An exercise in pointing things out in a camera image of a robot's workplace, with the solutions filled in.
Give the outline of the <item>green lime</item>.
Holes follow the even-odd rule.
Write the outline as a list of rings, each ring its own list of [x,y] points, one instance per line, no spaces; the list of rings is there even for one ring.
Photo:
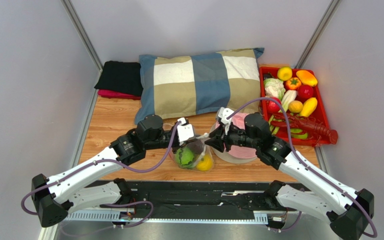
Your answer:
[[[294,139],[306,140],[309,138],[309,134],[306,131],[299,128],[291,128],[290,134],[291,134],[291,137]]]

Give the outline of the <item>right aluminium frame post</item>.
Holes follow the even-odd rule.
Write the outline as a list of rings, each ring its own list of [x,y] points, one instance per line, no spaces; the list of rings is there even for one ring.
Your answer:
[[[320,19],[318,25],[316,26],[313,34],[311,35],[307,45],[305,46],[303,52],[301,53],[297,63],[295,64],[296,69],[302,69],[310,57],[314,47],[317,45],[319,39],[323,35],[325,29],[329,25],[332,17],[335,15],[338,7],[342,3],[342,0],[331,0],[327,9],[325,10],[322,18]]]

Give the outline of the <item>yellow banana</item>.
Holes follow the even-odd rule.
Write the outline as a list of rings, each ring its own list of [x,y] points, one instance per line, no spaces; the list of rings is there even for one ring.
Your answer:
[[[303,103],[303,108],[299,113],[299,116],[301,117],[309,117],[317,108],[318,106],[318,100],[315,97],[311,97],[307,99]]]

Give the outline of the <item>aluminium frame post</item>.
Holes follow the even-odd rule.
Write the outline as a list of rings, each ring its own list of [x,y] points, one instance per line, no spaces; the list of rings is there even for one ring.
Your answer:
[[[83,42],[89,56],[91,57],[94,65],[96,68],[102,72],[103,71],[103,64],[102,61],[100,60],[98,53],[96,49],[94,48],[92,41],[90,37],[87,34],[87,31],[80,19],[79,14],[77,13],[75,6],[71,0],[61,0],[62,5],[65,8],[65,11],[69,18],[71,19],[71,22],[73,26],[75,27],[81,41]]]
[[[335,15],[338,7],[342,3],[342,0],[331,0],[327,9],[325,10],[322,18],[320,19],[318,25],[316,26],[313,34],[311,35],[307,45],[305,46],[303,52],[301,53],[297,63],[295,64],[296,69],[302,69],[310,57],[314,47],[317,45],[319,39],[323,35],[325,29],[329,25],[332,17]]]

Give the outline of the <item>checkered blue beige pillow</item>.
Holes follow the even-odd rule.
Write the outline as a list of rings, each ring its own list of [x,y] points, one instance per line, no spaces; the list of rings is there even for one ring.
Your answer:
[[[164,58],[139,56],[143,87],[137,124],[148,115],[163,119],[237,110],[261,96],[258,58],[265,48],[242,48]]]

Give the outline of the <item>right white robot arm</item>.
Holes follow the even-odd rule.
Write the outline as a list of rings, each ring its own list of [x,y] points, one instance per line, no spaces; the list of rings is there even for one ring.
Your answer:
[[[221,108],[216,114],[219,123],[205,144],[219,152],[232,146],[251,148],[265,165],[281,171],[306,186],[311,193],[294,190],[281,181],[273,181],[265,194],[284,208],[292,208],[329,224],[343,240],[358,240],[368,226],[373,227],[375,197],[367,189],[349,187],[315,167],[301,153],[270,131],[259,113],[248,114],[244,127],[232,122],[233,111]]]

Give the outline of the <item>orange persimmon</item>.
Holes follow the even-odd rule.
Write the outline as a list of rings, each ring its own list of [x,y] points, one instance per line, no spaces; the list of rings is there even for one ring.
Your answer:
[[[297,90],[302,85],[302,81],[298,77],[292,77],[289,80],[284,82],[285,89],[288,90]]]

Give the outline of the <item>red toy lobster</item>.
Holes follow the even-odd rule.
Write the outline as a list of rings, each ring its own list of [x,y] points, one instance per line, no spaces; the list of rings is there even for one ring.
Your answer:
[[[273,123],[274,126],[279,127],[276,134],[277,137],[288,141],[291,129],[301,129],[308,133],[308,139],[295,139],[291,137],[294,145],[316,147],[329,144],[335,145],[338,142],[338,132],[325,126],[315,118],[302,117],[291,113],[287,114],[287,118],[284,118],[282,113],[275,113],[273,115],[278,119],[277,122]]]

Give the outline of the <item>pink folded cloth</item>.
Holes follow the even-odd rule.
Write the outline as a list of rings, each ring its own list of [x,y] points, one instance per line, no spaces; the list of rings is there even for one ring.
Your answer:
[[[140,96],[135,96],[131,94],[126,94],[122,92],[112,91],[112,90],[105,90],[105,89],[99,89],[97,91],[97,94],[100,97],[108,98],[108,99],[128,99],[128,100],[140,100]]]

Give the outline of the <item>clear dotted zip bag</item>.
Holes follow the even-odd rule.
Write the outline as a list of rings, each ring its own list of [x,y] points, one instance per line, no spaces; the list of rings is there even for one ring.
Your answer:
[[[209,133],[196,134],[196,138],[177,150],[171,150],[169,157],[181,169],[209,172],[214,167],[214,159],[210,147],[205,144]]]

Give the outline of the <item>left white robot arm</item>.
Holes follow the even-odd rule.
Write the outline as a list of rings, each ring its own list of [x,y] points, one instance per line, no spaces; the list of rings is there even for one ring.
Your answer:
[[[130,189],[122,179],[101,188],[89,187],[96,180],[121,169],[145,173],[131,165],[144,159],[148,150],[183,147],[195,138],[195,129],[182,117],[170,130],[164,130],[158,115],[148,115],[126,134],[119,136],[89,160],[56,175],[38,174],[31,180],[31,191],[21,200],[22,209],[37,216],[41,227],[62,222],[69,214],[100,205],[130,206]]]

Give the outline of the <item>red apple lower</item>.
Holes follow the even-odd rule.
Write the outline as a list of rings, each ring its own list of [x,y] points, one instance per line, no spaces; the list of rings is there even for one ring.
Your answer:
[[[278,113],[281,110],[281,101],[276,97],[272,97],[271,99],[272,100],[266,100],[266,110],[271,114]]]

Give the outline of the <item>green watermelon ball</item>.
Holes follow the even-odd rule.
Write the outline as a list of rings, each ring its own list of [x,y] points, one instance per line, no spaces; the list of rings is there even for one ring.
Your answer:
[[[174,154],[174,161],[182,169],[192,169],[195,161],[195,155],[188,147],[177,150]]]

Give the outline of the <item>orange yellow mango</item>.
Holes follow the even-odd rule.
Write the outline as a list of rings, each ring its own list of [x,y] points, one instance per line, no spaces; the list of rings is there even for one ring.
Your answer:
[[[296,77],[300,79],[303,85],[315,87],[318,84],[317,78],[308,70],[298,70]]]

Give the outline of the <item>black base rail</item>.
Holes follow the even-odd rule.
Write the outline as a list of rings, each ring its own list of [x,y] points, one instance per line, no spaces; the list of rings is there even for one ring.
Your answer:
[[[285,212],[265,193],[268,182],[126,181],[122,204],[139,202],[135,217],[163,220],[251,220],[255,211]]]

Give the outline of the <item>yellow apple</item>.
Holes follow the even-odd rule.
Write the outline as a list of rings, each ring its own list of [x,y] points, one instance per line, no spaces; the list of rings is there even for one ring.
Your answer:
[[[208,172],[210,171],[212,168],[213,168],[213,158],[211,155],[209,154],[206,154],[203,156],[203,158],[197,163],[197,165],[195,166],[195,168],[198,170],[198,171],[201,171],[201,172]]]

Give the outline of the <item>red tomato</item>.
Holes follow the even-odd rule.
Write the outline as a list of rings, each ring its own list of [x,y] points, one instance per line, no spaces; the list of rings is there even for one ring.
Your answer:
[[[301,85],[297,89],[297,97],[301,100],[307,100],[314,96],[314,88],[310,85]]]

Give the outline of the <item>white radish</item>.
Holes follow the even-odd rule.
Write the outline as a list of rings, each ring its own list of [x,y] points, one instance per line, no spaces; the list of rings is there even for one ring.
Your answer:
[[[296,90],[287,90],[284,93],[282,99],[280,100],[280,104],[285,112],[288,110],[289,104],[296,99],[297,95],[298,93]]]

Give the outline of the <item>yellow lemon top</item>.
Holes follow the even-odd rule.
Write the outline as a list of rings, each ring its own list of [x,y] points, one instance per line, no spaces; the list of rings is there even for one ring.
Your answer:
[[[293,70],[289,66],[283,66],[277,71],[277,78],[283,82],[290,80],[293,77]]]

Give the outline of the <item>left aluminium frame post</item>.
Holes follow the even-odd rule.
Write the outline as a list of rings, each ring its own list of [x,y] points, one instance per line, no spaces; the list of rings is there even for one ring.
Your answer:
[[[83,42],[89,56],[91,57],[94,65],[96,68],[102,72],[103,71],[103,64],[102,61],[100,60],[98,53],[96,49],[94,48],[92,41],[90,37],[87,34],[87,31],[80,19],[79,14],[77,13],[75,6],[71,0],[61,0],[62,5],[65,8],[65,11],[69,18],[71,19],[71,22],[73,26],[75,27],[81,41]]]

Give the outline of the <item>orange small fruit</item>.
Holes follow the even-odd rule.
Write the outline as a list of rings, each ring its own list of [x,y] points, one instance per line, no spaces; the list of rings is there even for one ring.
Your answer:
[[[303,103],[298,100],[294,100],[288,105],[288,110],[293,114],[299,114],[303,110],[303,108]]]

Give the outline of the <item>red plastic tray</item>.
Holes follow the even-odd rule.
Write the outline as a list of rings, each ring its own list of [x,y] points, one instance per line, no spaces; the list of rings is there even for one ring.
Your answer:
[[[322,98],[321,98],[319,87],[318,86],[314,86],[313,89],[314,89],[313,97],[315,97],[318,100],[318,105],[317,105],[315,111],[309,117],[316,119],[318,122],[321,122],[325,126],[327,126],[330,129],[332,129],[330,127],[330,124],[329,124],[329,121],[328,121],[328,118],[327,118],[327,115],[326,115],[326,112],[325,112],[325,107],[324,107],[324,104],[323,104],[323,101],[322,101]],[[266,101],[263,100],[261,102],[261,106],[262,106],[262,112],[263,112],[264,119],[266,121],[269,121],[269,119],[273,115],[273,113],[267,112]]]

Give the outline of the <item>dark purple fruit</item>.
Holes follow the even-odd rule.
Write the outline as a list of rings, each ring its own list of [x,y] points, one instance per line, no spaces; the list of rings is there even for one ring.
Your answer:
[[[201,155],[206,151],[206,145],[200,139],[190,142],[187,147],[194,155]]]

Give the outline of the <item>black folded cloth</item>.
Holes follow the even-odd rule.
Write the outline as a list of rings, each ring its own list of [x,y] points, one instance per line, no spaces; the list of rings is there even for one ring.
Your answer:
[[[94,88],[140,98],[144,90],[140,71],[138,62],[107,61]]]

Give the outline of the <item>pink bucket hat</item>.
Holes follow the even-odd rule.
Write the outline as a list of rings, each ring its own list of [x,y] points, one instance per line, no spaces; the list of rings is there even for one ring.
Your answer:
[[[232,123],[238,128],[244,129],[245,123],[244,119],[247,116],[247,113],[237,113],[232,117]],[[231,164],[246,164],[256,160],[258,157],[256,156],[256,151],[253,148],[241,147],[233,145],[230,151],[220,152],[214,147],[211,147],[213,152],[217,157],[222,159],[225,162]]]

